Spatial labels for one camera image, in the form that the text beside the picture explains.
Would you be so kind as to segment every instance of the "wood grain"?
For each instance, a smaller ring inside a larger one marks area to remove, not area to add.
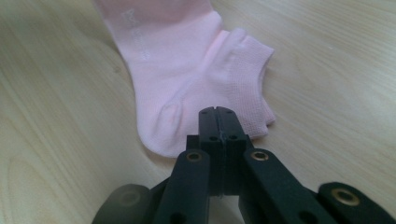
[[[306,187],[340,181],[396,217],[396,3],[213,0],[226,29],[276,50],[255,141]],[[136,131],[132,80],[88,0],[0,0],[0,223],[91,223],[120,185],[175,160]],[[210,223],[243,223],[212,199]]]

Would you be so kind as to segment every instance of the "pink sock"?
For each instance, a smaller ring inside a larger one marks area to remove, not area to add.
[[[262,98],[273,50],[222,30],[208,0],[93,0],[133,78],[137,128],[153,152],[175,157],[198,132],[198,112],[230,108],[251,137],[275,120]]]

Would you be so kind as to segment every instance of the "sock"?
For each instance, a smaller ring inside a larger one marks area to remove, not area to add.
[[[143,144],[165,157],[198,133],[198,112],[235,111],[250,137],[275,120],[262,98],[273,50],[242,29],[222,30],[208,0],[93,0],[132,75]]]

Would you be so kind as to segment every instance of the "wooden table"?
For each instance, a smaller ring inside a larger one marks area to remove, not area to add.
[[[276,50],[256,147],[306,187],[352,185],[396,217],[396,2],[213,0]],[[88,0],[0,0],[0,223],[90,223],[109,193],[175,163],[136,132],[134,89]],[[243,223],[236,197],[210,223]]]

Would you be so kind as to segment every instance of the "screw hole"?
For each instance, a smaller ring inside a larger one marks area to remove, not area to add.
[[[318,223],[317,217],[315,217],[315,215],[310,212],[303,211],[299,214],[299,217],[300,217],[300,220],[306,224],[317,224]]]
[[[267,161],[269,159],[266,153],[255,151],[250,155],[256,161]]]
[[[349,206],[356,206],[361,203],[358,196],[356,196],[347,189],[332,189],[332,196],[338,202]]]
[[[187,222],[186,216],[181,213],[174,213],[170,216],[171,224],[184,224]]]
[[[192,162],[196,162],[196,161],[200,161],[202,159],[202,155],[199,154],[198,152],[192,152],[187,154],[187,160],[192,161]]]
[[[120,205],[124,207],[136,205],[139,201],[140,194],[134,189],[123,192],[119,199]]]

